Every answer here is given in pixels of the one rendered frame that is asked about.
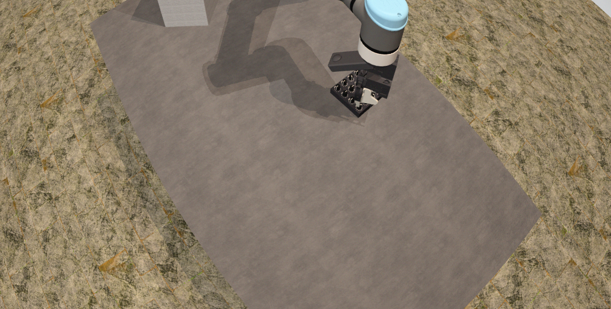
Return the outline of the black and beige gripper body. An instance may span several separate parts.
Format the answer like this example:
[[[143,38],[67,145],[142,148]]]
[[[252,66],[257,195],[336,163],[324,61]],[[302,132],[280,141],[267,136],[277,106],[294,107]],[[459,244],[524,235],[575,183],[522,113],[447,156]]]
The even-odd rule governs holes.
[[[356,85],[358,84],[358,81],[362,81],[361,87],[377,92],[379,93],[378,96],[388,99],[391,82],[393,80],[398,61],[399,54],[397,55],[395,62],[388,66],[375,66],[365,61],[368,65],[373,66],[373,69],[360,70],[357,76]]]

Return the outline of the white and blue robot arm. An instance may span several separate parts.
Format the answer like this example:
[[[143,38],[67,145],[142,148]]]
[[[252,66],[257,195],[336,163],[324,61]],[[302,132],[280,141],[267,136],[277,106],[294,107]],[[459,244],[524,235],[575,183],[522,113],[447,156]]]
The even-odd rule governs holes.
[[[365,61],[376,66],[392,64],[408,22],[406,0],[340,1],[359,19],[361,30],[358,51],[333,53],[328,64],[330,71],[373,69]]]

